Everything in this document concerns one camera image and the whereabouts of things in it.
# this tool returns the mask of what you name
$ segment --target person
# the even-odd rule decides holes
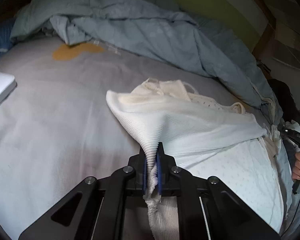
[[[296,152],[296,162],[292,169],[292,179],[300,180],[300,152]]]

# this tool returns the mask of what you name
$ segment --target white patterned fabric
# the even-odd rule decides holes
[[[148,79],[132,93],[108,91],[109,108],[141,145],[147,158],[148,205],[156,240],[178,239],[175,200],[160,202],[155,156],[158,142],[178,166],[194,176],[218,176],[276,231],[283,219],[278,174],[270,161],[262,129],[240,103],[226,107],[187,92],[180,80]]]

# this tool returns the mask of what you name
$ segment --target ribbed fabric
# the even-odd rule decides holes
[[[212,98],[188,93],[181,81],[160,82],[154,79],[145,81],[130,94],[108,91],[106,100],[115,117],[145,152],[148,182],[144,199],[148,206],[149,224],[156,240],[179,239],[176,201],[173,198],[161,199],[155,190],[155,157],[160,141],[163,142],[165,153],[175,157],[177,165],[188,170],[194,168],[193,172],[199,173],[202,169],[195,169],[195,164],[212,160],[214,156],[229,155],[231,157],[228,161],[234,161],[238,166],[236,152],[242,152],[244,161],[256,158],[260,152],[261,161],[253,168],[259,169],[260,165],[260,171],[265,173],[264,177],[255,176],[256,186],[248,182],[242,186],[253,188],[252,194],[256,194],[256,197],[260,197],[264,190],[258,188],[259,183],[266,184],[267,190],[268,187],[274,188],[266,201],[278,199],[280,206],[282,200],[279,200],[281,193],[277,177],[266,150],[263,150],[257,139],[265,135],[266,130],[257,124],[253,114],[245,114],[240,103],[230,107],[221,106]],[[253,139],[252,147],[255,150],[250,151],[250,143],[245,142]],[[221,165],[222,161],[212,164],[216,167]],[[246,172],[247,176],[253,177],[258,171],[252,169],[251,172]]]

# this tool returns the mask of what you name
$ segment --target mattress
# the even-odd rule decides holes
[[[215,79],[101,42],[19,43],[0,58],[0,72],[18,84],[0,105],[0,224],[12,240],[85,177],[110,176],[138,154],[106,104],[108,90],[131,92],[149,77],[181,79],[222,105],[239,101]],[[258,109],[245,108],[269,127]]]

